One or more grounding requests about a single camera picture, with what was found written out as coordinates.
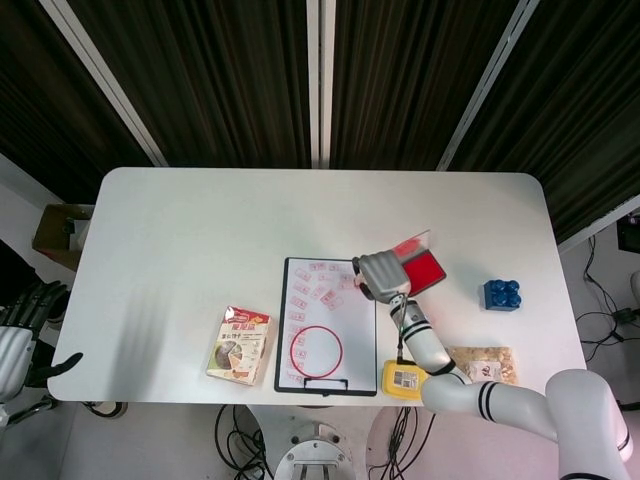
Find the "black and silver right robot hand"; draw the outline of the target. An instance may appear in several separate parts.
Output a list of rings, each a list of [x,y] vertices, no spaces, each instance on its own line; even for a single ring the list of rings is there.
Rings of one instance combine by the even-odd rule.
[[[390,304],[398,295],[408,295],[411,283],[392,250],[352,259],[355,285],[369,300]]]

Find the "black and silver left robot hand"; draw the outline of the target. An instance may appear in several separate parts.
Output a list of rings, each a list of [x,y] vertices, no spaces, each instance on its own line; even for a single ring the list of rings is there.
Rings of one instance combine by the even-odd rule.
[[[53,347],[42,348],[42,328],[56,302],[67,292],[60,281],[36,282],[1,310],[1,403],[13,400],[24,387],[45,388],[83,358],[80,352],[53,365]]]

